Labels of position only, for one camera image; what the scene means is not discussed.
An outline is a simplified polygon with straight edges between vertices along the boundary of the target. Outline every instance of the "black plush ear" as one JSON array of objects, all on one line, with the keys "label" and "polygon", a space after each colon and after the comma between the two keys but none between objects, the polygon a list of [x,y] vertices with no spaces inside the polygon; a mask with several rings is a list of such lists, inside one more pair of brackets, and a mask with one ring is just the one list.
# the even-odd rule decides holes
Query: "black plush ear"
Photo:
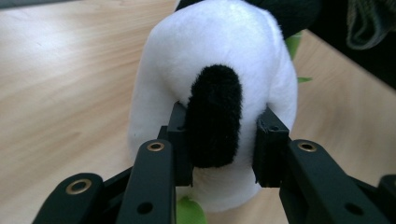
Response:
[{"label": "black plush ear", "polygon": [[225,65],[202,70],[191,86],[185,129],[192,164],[200,168],[233,162],[238,148],[242,87]]}]

